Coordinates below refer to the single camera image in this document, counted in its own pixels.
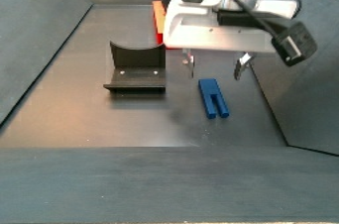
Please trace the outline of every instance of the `bin floor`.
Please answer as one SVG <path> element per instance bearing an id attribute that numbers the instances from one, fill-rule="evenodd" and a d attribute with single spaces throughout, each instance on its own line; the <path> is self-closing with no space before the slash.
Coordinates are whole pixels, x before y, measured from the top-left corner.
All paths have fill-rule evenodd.
<path id="1" fill-rule="evenodd" d="M 164 95 L 102 88 L 108 42 L 153 40 L 149 7 L 89 11 L 1 128 L 0 223 L 337 221 L 339 159 L 284 145 L 236 54 L 193 51 L 192 79 L 168 51 Z M 205 117 L 209 77 L 226 119 Z"/>
<path id="2" fill-rule="evenodd" d="M 284 146 L 252 72 L 233 80 L 237 54 L 166 51 L 165 94 L 110 94 L 109 41 L 154 46 L 149 6 L 93 6 L 0 132 L 0 148 Z M 209 120 L 200 78 L 216 78 L 230 116 Z"/>

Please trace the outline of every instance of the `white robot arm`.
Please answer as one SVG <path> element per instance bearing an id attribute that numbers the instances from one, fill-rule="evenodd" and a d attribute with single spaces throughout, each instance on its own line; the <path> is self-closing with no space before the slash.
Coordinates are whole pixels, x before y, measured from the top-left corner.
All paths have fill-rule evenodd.
<path id="1" fill-rule="evenodd" d="M 274 16 L 281 21 L 288 21 L 296 10 L 294 0 L 241 1 L 253 12 L 269 13 L 269 16 Z M 221 24 L 220 15 L 230 17 L 234 14 L 236 22 L 240 24 Z M 246 63 L 253 58 L 249 53 L 274 53 L 277 50 L 270 41 L 270 33 L 254 24 L 242 24 L 240 22 L 241 17 L 237 15 L 248 17 L 234 0 L 172 0 L 166 8 L 162 34 L 164 44 L 170 48 L 244 52 L 245 55 L 238 60 L 236 68 L 236 79 L 238 79 Z M 290 42 L 286 44 L 286 48 L 296 50 L 292 51 L 294 56 L 284 54 L 282 59 L 286 65 L 293 65 L 304 57 L 301 57 L 301 52 L 292 39 L 288 37 L 285 39 L 286 42 Z"/>

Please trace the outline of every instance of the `orange object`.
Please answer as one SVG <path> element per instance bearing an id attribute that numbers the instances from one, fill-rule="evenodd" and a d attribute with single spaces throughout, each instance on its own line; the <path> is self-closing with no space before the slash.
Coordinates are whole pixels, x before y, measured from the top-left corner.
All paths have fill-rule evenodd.
<path id="1" fill-rule="evenodd" d="M 162 44 L 162 32 L 164 32 L 164 17 L 165 11 L 162 8 L 161 1 L 153 1 L 153 18 L 154 18 L 154 27 L 156 27 L 156 41 L 157 44 Z"/>

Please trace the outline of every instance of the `black bracket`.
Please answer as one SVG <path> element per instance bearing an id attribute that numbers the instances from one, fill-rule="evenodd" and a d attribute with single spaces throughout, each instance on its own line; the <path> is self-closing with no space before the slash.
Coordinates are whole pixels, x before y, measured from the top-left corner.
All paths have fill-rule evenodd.
<path id="1" fill-rule="evenodd" d="M 165 90 L 165 47 L 129 49 L 109 42 L 113 61 L 110 84 L 113 90 Z"/>

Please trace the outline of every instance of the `blue block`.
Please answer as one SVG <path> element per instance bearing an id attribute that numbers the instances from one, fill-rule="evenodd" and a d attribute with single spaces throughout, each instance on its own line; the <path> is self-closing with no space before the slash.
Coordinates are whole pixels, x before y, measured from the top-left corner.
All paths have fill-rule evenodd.
<path id="1" fill-rule="evenodd" d="M 204 78 L 198 80 L 198 88 L 206 110 L 206 117 L 209 119 L 216 118 L 216 106 L 218 109 L 220 116 L 226 118 L 229 116 L 228 105 L 224 100 L 217 80 L 214 78 Z"/>

